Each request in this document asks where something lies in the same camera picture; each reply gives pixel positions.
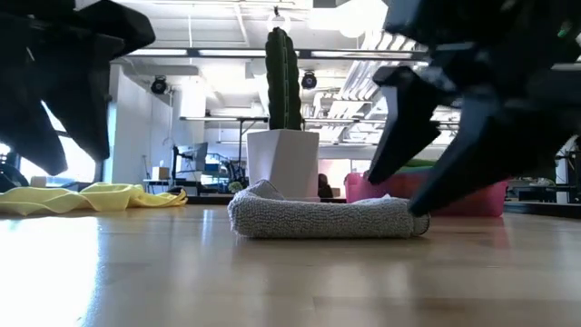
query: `yellow towel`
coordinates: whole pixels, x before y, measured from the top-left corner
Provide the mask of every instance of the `yellow towel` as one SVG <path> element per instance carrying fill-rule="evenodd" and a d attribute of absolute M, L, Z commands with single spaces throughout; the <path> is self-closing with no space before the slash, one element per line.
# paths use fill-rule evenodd
<path fill-rule="evenodd" d="M 185 205 L 184 190 L 179 195 L 149 194 L 141 185 L 95 183 L 81 192 L 65 189 L 17 187 L 0 193 L 0 213 L 68 213 L 75 209 L 121 211 L 132 207 L 163 208 Z"/>

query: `white wall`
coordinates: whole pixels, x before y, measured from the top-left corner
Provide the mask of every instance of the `white wall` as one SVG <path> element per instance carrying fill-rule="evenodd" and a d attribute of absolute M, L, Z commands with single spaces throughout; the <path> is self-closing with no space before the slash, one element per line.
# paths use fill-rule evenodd
<path fill-rule="evenodd" d="M 111 72 L 113 103 L 110 106 L 109 131 L 112 156 L 105 162 L 104 180 L 110 183 L 142 183 L 145 178 L 143 156 L 148 166 L 171 164 L 173 109 L 128 78 L 122 67 Z"/>

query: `cactus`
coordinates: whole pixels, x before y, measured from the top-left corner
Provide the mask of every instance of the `cactus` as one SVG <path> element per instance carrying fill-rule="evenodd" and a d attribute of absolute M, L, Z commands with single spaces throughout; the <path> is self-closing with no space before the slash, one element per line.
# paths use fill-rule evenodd
<path fill-rule="evenodd" d="M 269 83 L 269 128 L 300 130 L 299 67 L 292 40 L 279 27 L 266 42 L 266 71 Z"/>

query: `pink basket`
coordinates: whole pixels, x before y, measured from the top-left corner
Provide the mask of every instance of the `pink basket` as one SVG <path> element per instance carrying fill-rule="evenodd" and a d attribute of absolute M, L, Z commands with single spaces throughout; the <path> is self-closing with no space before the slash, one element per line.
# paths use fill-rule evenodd
<path fill-rule="evenodd" d="M 428 178 L 428 172 L 429 170 L 396 173 L 379 185 L 371 185 L 360 173 L 350 173 L 345 179 L 347 203 L 379 198 L 387 193 L 409 199 Z M 499 217 L 504 209 L 506 194 L 507 182 L 498 182 L 436 210 L 432 215 Z"/>

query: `white planter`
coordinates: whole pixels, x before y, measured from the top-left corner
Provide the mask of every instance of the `white planter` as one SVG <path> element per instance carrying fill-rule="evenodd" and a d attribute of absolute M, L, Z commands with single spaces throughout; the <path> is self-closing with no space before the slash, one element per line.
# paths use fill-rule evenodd
<path fill-rule="evenodd" d="M 248 133 L 250 183 L 268 180 L 290 200 L 318 200 L 319 134 L 292 130 Z"/>

